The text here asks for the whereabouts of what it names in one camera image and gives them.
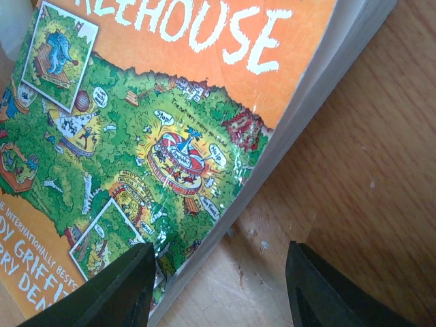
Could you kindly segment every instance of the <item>wooden surface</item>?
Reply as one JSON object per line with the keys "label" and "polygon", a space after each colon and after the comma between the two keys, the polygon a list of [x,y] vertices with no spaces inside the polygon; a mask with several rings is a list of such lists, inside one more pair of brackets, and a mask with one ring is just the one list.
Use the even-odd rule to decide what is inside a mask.
{"label": "wooden surface", "polygon": [[[291,325],[290,240],[436,324],[435,15],[399,1],[159,327]],[[8,301],[0,288],[4,326],[22,319]]]}

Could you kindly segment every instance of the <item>map illustration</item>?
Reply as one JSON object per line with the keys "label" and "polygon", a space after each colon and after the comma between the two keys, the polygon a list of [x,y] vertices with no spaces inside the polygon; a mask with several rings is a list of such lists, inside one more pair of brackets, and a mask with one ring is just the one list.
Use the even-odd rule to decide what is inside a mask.
{"label": "map illustration", "polygon": [[[39,18],[36,12],[1,103],[0,187],[67,237],[85,280],[132,244],[153,242],[158,305],[243,188],[273,131],[223,87],[122,70],[96,52],[81,82],[70,78],[76,86],[41,80],[36,89],[50,87],[35,92],[36,82],[29,88],[22,75]],[[62,18],[64,33],[73,33]],[[69,77],[78,74],[69,69],[80,65],[66,65]]]}
{"label": "map illustration", "polygon": [[45,1],[22,81],[71,112],[98,27]]}

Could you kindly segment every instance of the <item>red round platform illustration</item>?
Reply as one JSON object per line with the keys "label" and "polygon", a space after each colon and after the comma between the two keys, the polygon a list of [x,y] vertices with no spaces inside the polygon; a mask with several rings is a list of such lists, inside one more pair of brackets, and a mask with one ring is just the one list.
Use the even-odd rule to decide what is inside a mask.
{"label": "red round platform illustration", "polygon": [[192,142],[202,134],[189,128],[187,139],[165,133],[150,149],[147,159],[156,177],[179,194],[194,195],[202,186],[204,159]]}

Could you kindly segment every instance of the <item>table top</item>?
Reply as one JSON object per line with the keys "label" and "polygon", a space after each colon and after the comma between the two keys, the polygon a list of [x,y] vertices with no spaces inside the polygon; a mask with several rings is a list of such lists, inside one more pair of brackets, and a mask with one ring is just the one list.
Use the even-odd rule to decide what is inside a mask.
{"label": "table top", "polygon": [[[435,15],[432,0],[399,0],[159,327],[292,325],[291,240],[436,324]],[[3,286],[0,312],[2,326],[22,321]]]}

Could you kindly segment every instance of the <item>white object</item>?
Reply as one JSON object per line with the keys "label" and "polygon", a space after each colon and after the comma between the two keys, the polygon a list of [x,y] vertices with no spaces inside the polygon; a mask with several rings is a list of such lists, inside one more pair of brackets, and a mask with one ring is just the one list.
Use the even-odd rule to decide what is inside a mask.
{"label": "white object", "polygon": [[32,13],[29,0],[0,1],[0,44],[12,61],[18,57]]}

